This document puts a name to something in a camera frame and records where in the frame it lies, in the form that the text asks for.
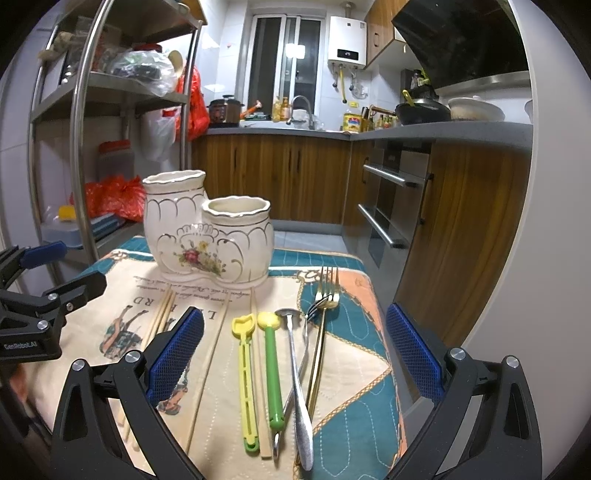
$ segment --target plastic bag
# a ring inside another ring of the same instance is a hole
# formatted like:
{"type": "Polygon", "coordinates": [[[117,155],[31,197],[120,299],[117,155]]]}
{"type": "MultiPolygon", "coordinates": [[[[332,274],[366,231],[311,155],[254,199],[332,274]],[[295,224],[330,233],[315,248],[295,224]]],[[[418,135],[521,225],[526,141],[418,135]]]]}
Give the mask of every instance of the plastic bag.
{"type": "Polygon", "coordinates": [[[163,163],[170,157],[176,134],[174,110],[156,110],[142,116],[141,148],[144,158],[163,163]]]}
{"type": "Polygon", "coordinates": [[[173,92],[177,75],[168,57],[155,50],[126,51],[117,55],[109,66],[111,75],[140,81],[160,97],[173,92]]]}
{"type": "MultiPolygon", "coordinates": [[[[107,213],[141,222],[144,219],[146,191],[140,177],[126,181],[121,175],[109,177],[102,182],[89,182],[85,185],[86,209],[90,218],[107,213]]],[[[74,205],[74,195],[70,195],[74,205]]]]}
{"type": "MultiPolygon", "coordinates": [[[[183,93],[184,74],[179,78],[177,92],[183,93]]],[[[205,100],[201,94],[201,75],[197,68],[193,68],[193,81],[191,82],[191,102],[189,113],[189,141],[203,135],[209,128],[209,113],[205,106],[205,100]]],[[[180,117],[177,118],[177,137],[181,130],[180,117]]]]}

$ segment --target wall cabinet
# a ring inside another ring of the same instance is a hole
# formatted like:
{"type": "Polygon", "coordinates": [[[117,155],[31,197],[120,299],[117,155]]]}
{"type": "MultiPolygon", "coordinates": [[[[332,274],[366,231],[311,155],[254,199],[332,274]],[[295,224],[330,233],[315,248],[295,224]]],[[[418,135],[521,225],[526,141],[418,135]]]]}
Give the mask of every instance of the wall cabinet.
{"type": "Polygon", "coordinates": [[[390,45],[395,38],[392,19],[402,10],[408,0],[375,0],[369,9],[367,23],[367,65],[390,45]]]}

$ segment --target floor tile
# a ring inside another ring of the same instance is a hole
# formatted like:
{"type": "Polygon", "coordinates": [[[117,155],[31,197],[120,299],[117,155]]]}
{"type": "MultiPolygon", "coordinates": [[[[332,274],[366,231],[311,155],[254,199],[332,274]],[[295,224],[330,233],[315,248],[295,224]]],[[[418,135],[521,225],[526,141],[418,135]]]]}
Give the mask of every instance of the floor tile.
{"type": "Polygon", "coordinates": [[[285,232],[275,231],[275,248],[282,248],[285,245],[285,232]]]}
{"type": "Polygon", "coordinates": [[[284,247],[299,250],[347,253],[347,247],[340,235],[287,232],[284,247]]]}

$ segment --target orange bag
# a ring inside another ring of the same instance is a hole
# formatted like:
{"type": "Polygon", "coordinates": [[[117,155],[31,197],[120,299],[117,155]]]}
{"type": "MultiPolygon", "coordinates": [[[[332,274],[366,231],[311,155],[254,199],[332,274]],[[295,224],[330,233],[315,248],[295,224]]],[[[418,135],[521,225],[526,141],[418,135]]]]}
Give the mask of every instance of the orange bag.
{"type": "MultiPolygon", "coordinates": [[[[177,92],[183,93],[184,73],[179,78],[177,92]]],[[[193,68],[193,81],[191,83],[191,102],[189,106],[189,141],[203,135],[209,128],[209,113],[205,106],[205,100],[201,94],[201,75],[196,67],[193,68]]],[[[181,130],[181,119],[177,117],[177,140],[181,130]]]]}
{"type": "MultiPolygon", "coordinates": [[[[130,181],[126,181],[122,175],[108,177],[100,183],[87,183],[85,190],[90,218],[114,213],[134,222],[143,221],[146,191],[140,177],[130,181]]],[[[70,195],[70,204],[74,205],[73,194],[70,195]]]]}

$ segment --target stainless steel shelf rack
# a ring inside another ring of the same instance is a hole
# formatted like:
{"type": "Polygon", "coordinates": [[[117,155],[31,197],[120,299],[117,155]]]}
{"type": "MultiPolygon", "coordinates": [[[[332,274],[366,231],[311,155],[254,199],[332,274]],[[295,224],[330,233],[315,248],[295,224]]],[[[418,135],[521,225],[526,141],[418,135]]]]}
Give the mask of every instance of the stainless steel shelf rack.
{"type": "MultiPolygon", "coordinates": [[[[83,129],[86,116],[124,116],[130,111],[142,113],[181,106],[181,135],[179,169],[189,167],[189,99],[191,82],[185,82],[183,93],[169,93],[164,97],[152,94],[140,82],[115,77],[104,73],[91,72],[92,60],[99,42],[99,36],[109,24],[121,29],[127,41],[159,42],[180,35],[191,34],[185,72],[192,72],[201,30],[207,24],[203,10],[197,0],[188,2],[189,9],[176,0],[75,0],[57,21],[48,47],[60,29],[72,29],[78,16],[93,18],[90,32],[82,50],[82,56],[75,75],[65,85],[60,85],[43,101],[41,91],[46,76],[46,65],[41,63],[33,91],[28,136],[29,190],[33,207],[35,227],[41,241],[41,211],[37,186],[38,164],[35,157],[35,125],[44,120],[70,118],[70,172],[76,219],[82,236],[83,250],[70,250],[68,259],[84,264],[93,264],[111,249],[142,232],[139,224],[126,223],[114,233],[96,242],[92,235],[90,219],[86,210],[84,165],[82,164],[83,129]]],[[[52,277],[60,283],[59,273],[53,269],[52,277]]]]}

